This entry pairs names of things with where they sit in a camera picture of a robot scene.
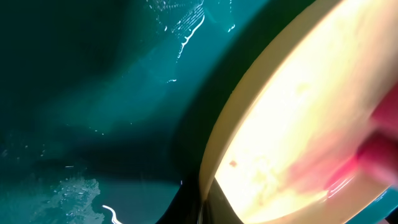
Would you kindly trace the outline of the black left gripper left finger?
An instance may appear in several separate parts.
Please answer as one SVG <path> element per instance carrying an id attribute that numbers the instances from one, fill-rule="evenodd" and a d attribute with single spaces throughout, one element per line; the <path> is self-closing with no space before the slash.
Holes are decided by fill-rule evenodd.
<path id="1" fill-rule="evenodd" d="M 156 224 L 197 224 L 200 209 L 198 179 L 187 179 Z"/>

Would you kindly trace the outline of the orange sponge with dark scourer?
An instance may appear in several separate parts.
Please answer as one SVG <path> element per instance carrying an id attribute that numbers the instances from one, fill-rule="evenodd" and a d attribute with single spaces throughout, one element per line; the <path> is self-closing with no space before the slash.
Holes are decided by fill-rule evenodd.
<path id="1" fill-rule="evenodd" d="M 394 85 L 371 113 L 371 133 L 326 183 L 329 188 L 354 169 L 361 169 L 382 184 L 397 188 L 397 85 Z"/>

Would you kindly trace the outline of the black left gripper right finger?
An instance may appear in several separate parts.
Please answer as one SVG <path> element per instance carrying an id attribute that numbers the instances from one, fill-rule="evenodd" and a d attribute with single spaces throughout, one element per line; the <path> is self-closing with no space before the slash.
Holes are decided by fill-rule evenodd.
<path id="1" fill-rule="evenodd" d="M 201 206 L 198 224 L 243 224 L 216 179 L 212 182 L 207 199 Z"/>

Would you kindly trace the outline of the yellow-green plate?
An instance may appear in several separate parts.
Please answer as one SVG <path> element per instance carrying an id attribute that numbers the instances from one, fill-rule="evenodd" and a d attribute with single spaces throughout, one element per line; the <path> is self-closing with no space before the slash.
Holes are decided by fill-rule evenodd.
<path id="1" fill-rule="evenodd" d="M 201 200 L 214 179 L 243 223 L 379 223 L 397 191 L 357 168 L 326 187 L 375 132 L 397 85 L 397 1 L 315 1 L 236 85 L 210 134 Z"/>

